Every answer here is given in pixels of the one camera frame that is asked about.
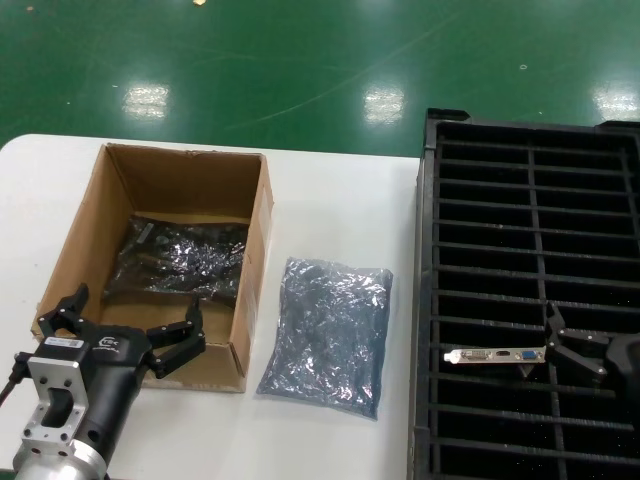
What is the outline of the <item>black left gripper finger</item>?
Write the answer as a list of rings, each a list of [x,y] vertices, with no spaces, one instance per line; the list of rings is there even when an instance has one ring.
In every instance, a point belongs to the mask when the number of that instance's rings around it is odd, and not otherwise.
[[[192,298],[183,321],[148,329],[146,337],[151,345],[147,365],[157,379],[194,360],[206,350],[199,298]]]
[[[63,297],[53,310],[37,319],[42,336],[55,337],[59,330],[66,330],[76,338],[90,340],[93,337],[93,323],[82,314],[88,300],[89,288],[81,283],[72,295]]]

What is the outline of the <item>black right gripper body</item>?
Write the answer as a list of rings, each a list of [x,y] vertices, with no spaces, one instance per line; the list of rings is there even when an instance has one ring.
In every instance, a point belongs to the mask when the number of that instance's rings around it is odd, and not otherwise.
[[[605,354],[607,380],[639,434],[639,338],[613,337]]]

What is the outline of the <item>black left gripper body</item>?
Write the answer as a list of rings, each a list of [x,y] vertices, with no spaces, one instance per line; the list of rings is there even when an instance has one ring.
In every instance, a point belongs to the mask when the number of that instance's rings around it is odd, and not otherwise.
[[[110,463],[148,370],[151,346],[142,330],[125,326],[85,327],[79,338],[89,345],[91,363],[88,410],[75,438]]]

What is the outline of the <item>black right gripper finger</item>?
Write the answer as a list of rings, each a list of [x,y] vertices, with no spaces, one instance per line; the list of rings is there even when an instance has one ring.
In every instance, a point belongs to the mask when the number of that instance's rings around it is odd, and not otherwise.
[[[548,362],[586,385],[601,385],[607,376],[606,369],[597,362],[559,343],[548,344]]]
[[[591,331],[570,329],[566,326],[558,306],[547,302],[544,313],[544,328],[547,343],[567,347],[608,347],[609,338]]]

